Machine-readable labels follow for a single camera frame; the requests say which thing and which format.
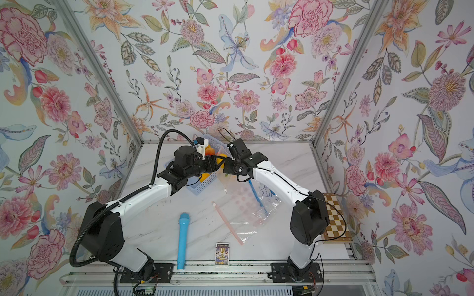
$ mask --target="blue plastic basket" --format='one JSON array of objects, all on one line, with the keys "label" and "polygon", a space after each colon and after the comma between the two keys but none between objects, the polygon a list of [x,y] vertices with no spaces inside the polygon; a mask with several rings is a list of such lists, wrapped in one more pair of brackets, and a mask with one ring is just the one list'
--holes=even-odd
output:
[{"label": "blue plastic basket", "polygon": [[[218,139],[214,138],[211,135],[203,135],[202,138],[209,140],[209,145],[218,153],[219,151],[223,152],[225,155],[230,156],[230,151],[227,148],[227,146],[219,141]],[[173,161],[174,158],[167,163],[164,164],[164,167],[166,168],[168,164]],[[217,173],[214,172],[209,177],[207,177],[203,182],[198,182],[199,177],[191,177],[188,179],[188,184],[192,184],[189,186],[186,186],[186,188],[191,191],[194,195],[198,195],[203,191],[212,181],[217,179]]]}]

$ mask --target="pink flower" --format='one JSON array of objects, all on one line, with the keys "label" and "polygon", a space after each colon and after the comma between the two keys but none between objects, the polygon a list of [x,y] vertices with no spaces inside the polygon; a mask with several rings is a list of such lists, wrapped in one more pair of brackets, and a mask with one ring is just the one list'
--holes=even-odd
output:
[{"label": "pink flower", "polygon": [[96,114],[94,122],[102,126],[105,132],[108,132],[112,125],[112,108],[109,99],[105,98],[103,102],[95,104],[94,110]]},{"label": "pink flower", "polygon": [[44,277],[52,270],[63,255],[64,235],[52,229],[49,235],[40,235],[31,247],[28,257],[28,275],[35,279]]},{"label": "pink flower", "polygon": [[327,91],[318,92],[316,89],[308,87],[302,94],[295,96],[296,110],[304,110],[316,105],[319,101],[326,97]]},{"label": "pink flower", "polygon": [[208,111],[201,110],[201,111],[193,113],[189,117],[189,122],[191,123],[192,126],[195,126],[198,128],[206,128],[214,124],[214,115],[209,114]]},{"label": "pink flower", "polygon": [[198,90],[198,97],[206,102],[213,101],[218,94],[219,90],[214,84],[203,84]]},{"label": "pink flower", "polygon": [[314,72],[314,83],[322,83],[323,82],[323,71],[319,70]]},{"label": "pink flower", "polygon": [[95,88],[92,85],[88,84],[87,82],[86,82],[86,86],[84,87],[84,89],[91,97],[97,96],[97,92],[96,92]]},{"label": "pink flower", "polygon": [[73,111],[67,118],[67,128],[69,129],[69,133],[72,135],[82,134],[86,131],[86,126],[77,111]]},{"label": "pink flower", "polygon": [[168,0],[155,0],[156,3],[152,3],[151,5],[158,7],[156,11],[164,8],[166,11],[168,11],[168,6],[172,6],[174,2],[168,2]]},{"label": "pink flower", "polygon": [[81,161],[73,157],[72,153],[66,154],[66,157],[58,155],[56,159],[58,162],[50,162],[54,169],[47,169],[45,174],[49,175],[49,183],[53,185],[58,183],[56,189],[60,191],[67,189],[68,183],[74,183],[81,179],[79,173],[82,168],[76,167],[81,164]]},{"label": "pink flower", "polygon": [[286,104],[282,101],[281,98],[274,99],[272,101],[272,107],[273,109],[276,109],[277,111],[282,111],[287,108]]},{"label": "pink flower", "polygon": [[390,145],[388,145],[388,151],[392,152],[393,155],[398,159],[406,159],[413,156],[411,151],[410,139],[407,134],[402,134]]},{"label": "pink flower", "polygon": [[0,206],[0,236],[7,239],[11,235],[19,235],[28,226],[33,208],[21,197],[4,199]]},{"label": "pink flower", "polygon": [[423,193],[423,190],[419,188],[413,188],[413,186],[415,186],[418,180],[416,178],[413,178],[410,180],[410,183],[408,183],[408,175],[405,173],[403,173],[402,175],[403,175],[403,183],[400,180],[398,180],[398,178],[395,178],[395,180],[398,183],[398,186],[400,186],[400,188],[403,189],[403,191],[401,192],[401,195],[405,196],[405,193],[408,193],[408,197],[410,198],[412,203],[416,204],[415,201],[418,201],[420,204],[424,204],[425,201],[415,194],[415,193],[421,194]]},{"label": "pink flower", "polygon": [[67,45],[66,39],[60,35],[50,34],[48,37],[48,57],[64,73],[70,75],[74,68],[74,55]]},{"label": "pink flower", "polygon": [[244,90],[244,92],[238,90],[234,96],[234,105],[237,108],[242,107],[243,110],[250,112],[250,110],[255,109],[260,104],[259,98],[260,96],[254,93],[253,90]]},{"label": "pink flower", "polygon": [[212,78],[214,77],[214,74],[212,74],[212,71],[206,71],[204,69],[198,68],[197,72],[197,83],[198,84],[207,84],[212,82]]},{"label": "pink flower", "polygon": [[86,145],[87,148],[92,149],[92,151],[95,150],[95,148],[100,147],[100,142],[102,141],[102,137],[93,136],[93,135],[88,135],[86,136]]},{"label": "pink flower", "polygon": [[46,37],[38,22],[16,8],[0,10],[0,41],[18,62],[21,58],[34,66],[46,54]]},{"label": "pink flower", "polygon": [[192,104],[188,101],[185,100],[184,102],[176,104],[176,115],[182,118],[188,118],[191,116],[192,113],[194,113],[194,108],[192,107]]},{"label": "pink flower", "polygon": [[360,113],[362,117],[369,117],[370,112],[370,97],[364,96],[364,98],[360,101]]},{"label": "pink flower", "polygon": [[164,81],[161,80],[161,77],[158,78],[156,75],[149,71],[146,71],[145,73],[145,80],[150,83],[150,85],[154,84],[155,86],[161,86],[164,83]]},{"label": "pink flower", "polygon": [[351,165],[346,170],[346,183],[347,187],[349,187],[352,192],[357,195],[361,196],[365,193],[367,188],[365,188],[366,178],[364,176],[364,172],[361,171],[357,166]]},{"label": "pink flower", "polygon": [[102,46],[102,44],[99,44],[99,45],[95,45],[95,41],[94,40],[91,40],[91,46],[93,47],[94,51],[96,54],[104,54],[105,52],[103,51],[100,51],[102,48],[104,48]]},{"label": "pink flower", "polygon": [[319,30],[311,40],[311,53],[316,58],[318,55],[326,54],[336,47],[337,41],[342,34],[342,29],[335,23],[331,23]]},{"label": "pink flower", "polygon": [[180,32],[184,39],[192,45],[199,45],[204,41],[204,31],[195,20],[187,20],[181,25]]},{"label": "pink flower", "polygon": [[226,81],[225,86],[222,84],[219,84],[219,87],[222,88],[219,90],[219,92],[227,92],[227,94],[230,94],[231,91],[237,91],[237,89],[240,87],[240,85],[234,86],[235,82],[232,82],[229,84],[229,82]]},{"label": "pink flower", "polygon": [[433,242],[428,238],[433,235],[431,226],[425,225],[425,215],[419,215],[416,204],[411,207],[403,204],[400,212],[396,208],[392,210],[392,220],[397,223],[395,226],[395,240],[403,242],[405,249],[410,251],[413,244],[413,251],[418,255],[423,255],[423,251],[433,250]]},{"label": "pink flower", "polygon": [[71,111],[69,97],[57,87],[47,88],[41,95],[41,107],[55,122],[64,122]]},{"label": "pink flower", "polygon": [[465,82],[466,79],[458,72],[435,78],[428,93],[429,106],[435,110],[451,110],[463,98],[466,92]]},{"label": "pink flower", "polygon": [[293,55],[281,54],[273,61],[270,67],[270,73],[275,78],[288,77],[296,69],[297,63]]},{"label": "pink flower", "polygon": [[379,153],[375,157],[375,172],[384,182],[395,180],[400,174],[400,163],[389,152]]},{"label": "pink flower", "polygon": [[272,93],[276,92],[284,95],[288,89],[288,86],[290,85],[290,81],[290,78],[279,79],[275,81],[275,83],[272,85]]},{"label": "pink flower", "polygon": [[365,155],[365,148],[358,144],[352,145],[347,151],[347,161],[353,166],[359,166]]},{"label": "pink flower", "polygon": [[445,48],[448,48],[451,45],[451,42],[454,43],[455,45],[466,44],[466,41],[459,37],[471,31],[471,27],[469,26],[466,29],[461,31],[463,26],[464,26],[464,21],[460,22],[459,25],[457,25],[456,30],[454,30],[453,32],[453,25],[448,25],[447,34],[443,31],[440,31],[438,33],[438,37],[440,37],[442,40],[437,40],[436,43],[444,43],[447,41]]},{"label": "pink flower", "polygon": [[294,27],[295,36],[315,34],[328,23],[332,9],[328,0],[298,0],[293,6],[288,27]]},{"label": "pink flower", "polygon": [[29,175],[29,179],[27,177],[23,177],[23,176],[20,176],[18,177],[18,181],[20,181],[21,183],[26,183],[27,185],[25,186],[22,186],[22,187],[18,187],[17,190],[16,190],[16,193],[19,193],[23,190],[28,190],[27,192],[27,197],[30,196],[30,194],[33,193],[33,190],[35,190],[35,187],[36,188],[40,188],[41,187],[41,184],[38,183],[38,181],[45,175],[46,171],[44,171],[43,173],[41,173],[41,171],[43,170],[43,166],[41,165],[38,165],[36,167],[36,173],[33,172],[33,169],[32,168],[29,168],[28,169],[28,175]]},{"label": "pink flower", "polygon": [[352,44],[352,46],[349,43],[346,43],[345,47],[347,48],[347,51],[339,52],[339,54],[350,55],[356,46],[357,46],[357,39],[354,40],[354,43]]}]

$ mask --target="pink peony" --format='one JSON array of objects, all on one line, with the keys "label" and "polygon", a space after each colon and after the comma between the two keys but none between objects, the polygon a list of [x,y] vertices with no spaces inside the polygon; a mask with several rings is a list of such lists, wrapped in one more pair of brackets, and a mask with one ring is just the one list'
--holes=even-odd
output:
[{"label": "pink peony", "polygon": [[186,39],[192,45],[199,45],[204,41],[204,31],[200,24],[196,23],[195,20],[187,20],[181,25],[180,30],[184,39]]},{"label": "pink peony", "polygon": [[45,175],[49,175],[49,183],[56,184],[57,190],[67,189],[68,183],[74,183],[81,179],[79,174],[82,171],[81,167],[76,167],[81,164],[81,161],[73,157],[72,153],[66,154],[66,157],[58,155],[55,161],[51,161],[51,166],[54,169],[47,169]]},{"label": "pink peony", "polygon": [[63,255],[64,235],[52,229],[49,235],[40,235],[31,247],[28,257],[28,275],[35,279],[44,277],[52,270]]},{"label": "pink peony", "polygon": [[364,172],[361,171],[357,166],[351,165],[346,170],[347,187],[349,187],[349,189],[352,190],[355,195],[361,196],[365,193],[365,181],[366,179]]},{"label": "pink peony", "polygon": [[392,152],[393,155],[398,159],[406,159],[413,156],[411,151],[410,139],[407,134],[402,134],[390,145],[388,145],[388,151]]},{"label": "pink peony", "polygon": [[213,101],[218,94],[219,90],[214,84],[203,84],[198,90],[198,97],[206,102]]},{"label": "pink peony", "polygon": [[423,251],[433,250],[433,242],[428,238],[433,235],[431,226],[425,225],[425,215],[419,215],[416,204],[400,206],[400,212],[396,208],[392,210],[392,220],[397,223],[395,226],[395,240],[403,242],[405,249],[410,251],[413,244],[413,251],[418,255],[423,255]]},{"label": "pink peony", "polygon": [[290,85],[290,81],[290,78],[279,79],[275,81],[275,83],[272,85],[272,93],[276,92],[278,94],[284,95],[288,89],[288,86]]},{"label": "pink peony", "polygon": [[197,72],[197,83],[198,84],[208,84],[212,82],[212,78],[214,77],[214,74],[212,74],[212,71],[207,71],[201,68],[198,68]]},{"label": "pink peony", "polygon": [[449,111],[457,106],[466,92],[466,78],[458,72],[441,75],[433,80],[428,98],[429,106],[435,110]]},{"label": "pink peony", "polygon": [[57,87],[47,88],[41,95],[41,107],[48,118],[55,122],[64,122],[71,111],[69,97]]},{"label": "pink peony", "polygon": [[96,113],[94,122],[102,126],[105,132],[108,132],[112,125],[112,107],[109,99],[105,98],[103,102],[95,104],[94,110]]},{"label": "pink peony", "polygon": [[34,66],[46,54],[46,37],[38,22],[16,8],[0,10],[0,41],[18,62],[21,58]]},{"label": "pink peony", "polygon": [[288,77],[296,69],[297,63],[293,55],[281,54],[273,61],[270,67],[270,73],[275,78]]},{"label": "pink peony", "polygon": [[295,36],[315,34],[328,23],[332,9],[332,3],[328,0],[298,0],[293,6],[288,26],[294,27]]},{"label": "pink peony", "polygon": [[384,182],[395,180],[400,174],[400,163],[389,152],[379,153],[375,157],[375,172]]},{"label": "pink peony", "polygon": [[347,151],[347,161],[353,166],[359,166],[365,155],[365,148],[358,144],[352,145]]},{"label": "pink peony", "polygon": [[69,129],[69,133],[72,135],[82,134],[86,131],[86,126],[77,111],[73,111],[67,118],[67,128]]},{"label": "pink peony", "polygon": [[0,236],[2,239],[11,235],[19,235],[28,226],[33,208],[31,204],[21,198],[4,199],[0,206]]},{"label": "pink peony", "polygon": [[198,128],[206,128],[214,124],[214,115],[209,114],[208,111],[201,110],[201,111],[193,113],[189,117],[189,122],[191,123],[192,126],[195,126]]},{"label": "pink peony", "polygon": [[176,115],[182,118],[188,118],[189,116],[191,116],[192,113],[194,113],[194,108],[188,100],[176,104],[175,108]]},{"label": "pink peony", "polygon": [[260,104],[259,98],[260,96],[254,93],[253,90],[244,90],[244,92],[237,90],[237,94],[234,96],[234,105],[237,108],[242,107],[243,110],[250,112],[250,110],[255,109]]},{"label": "pink peony", "polygon": [[329,50],[334,49],[341,34],[341,27],[335,23],[331,23],[321,29],[313,36],[311,41],[311,53],[313,57],[315,58],[318,55],[326,54]]},{"label": "pink peony", "polygon": [[302,94],[295,96],[296,110],[309,109],[326,97],[327,91],[318,92],[316,89],[308,87]]}]

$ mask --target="orange lily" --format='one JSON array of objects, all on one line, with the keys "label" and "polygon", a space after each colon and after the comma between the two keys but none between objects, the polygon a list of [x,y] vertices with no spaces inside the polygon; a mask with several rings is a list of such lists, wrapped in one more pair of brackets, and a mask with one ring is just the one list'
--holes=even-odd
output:
[{"label": "orange lily", "polygon": [[334,129],[337,128],[337,130],[335,132],[333,132],[332,134],[335,134],[337,133],[338,131],[340,131],[342,128],[345,129],[346,131],[346,138],[347,140],[349,141],[349,136],[347,135],[347,126],[350,126],[352,127],[352,125],[347,121],[349,119],[349,117],[351,116],[352,114],[352,111],[354,111],[354,108],[356,107],[356,104],[354,104],[354,107],[352,107],[352,110],[351,112],[349,112],[349,114],[346,116],[346,117],[342,117],[342,116],[336,116],[334,117],[332,120],[336,119],[337,120],[337,123],[339,123],[339,125],[337,127],[335,127]]},{"label": "orange lily", "polygon": [[154,100],[154,101],[150,101],[150,96],[148,95],[148,91],[146,90],[145,85],[143,85],[143,89],[145,90],[145,94],[146,94],[146,102],[143,103],[143,104],[138,105],[137,110],[135,111],[134,116],[138,113],[138,110],[139,110],[140,108],[142,109],[142,111],[145,111],[145,110],[148,109],[148,113],[146,114],[145,118],[147,118],[147,117],[148,117],[148,114],[151,113],[150,119],[148,120],[148,121],[150,121],[151,118],[153,117],[153,106],[158,107],[158,108],[161,108],[161,109],[169,110],[169,108],[161,107],[161,106],[155,104],[156,102],[161,101],[160,99]]}]

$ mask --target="white marble table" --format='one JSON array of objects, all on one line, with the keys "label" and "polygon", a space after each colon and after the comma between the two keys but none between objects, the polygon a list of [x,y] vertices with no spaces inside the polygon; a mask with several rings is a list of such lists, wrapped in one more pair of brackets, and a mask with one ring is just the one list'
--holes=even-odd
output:
[{"label": "white marble table", "polygon": [[[158,171],[185,144],[164,144]],[[260,151],[286,176],[297,184],[324,191],[323,182],[308,144],[247,144],[252,152]],[[132,170],[122,196],[150,182],[157,144],[145,144]],[[176,260],[181,213],[190,215],[186,260],[214,260],[215,244],[230,243],[231,260],[285,260],[291,252],[293,235],[289,229],[292,208],[282,203],[269,221],[242,246],[230,233],[213,200],[225,195],[220,180],[214,180],[195,196],[186,188],[165,198],[137,216],[124,228],[125,239],[146,252],[154,260]],[[318,248],[323,259],[349,259],[344,244],[322,244]]]}]

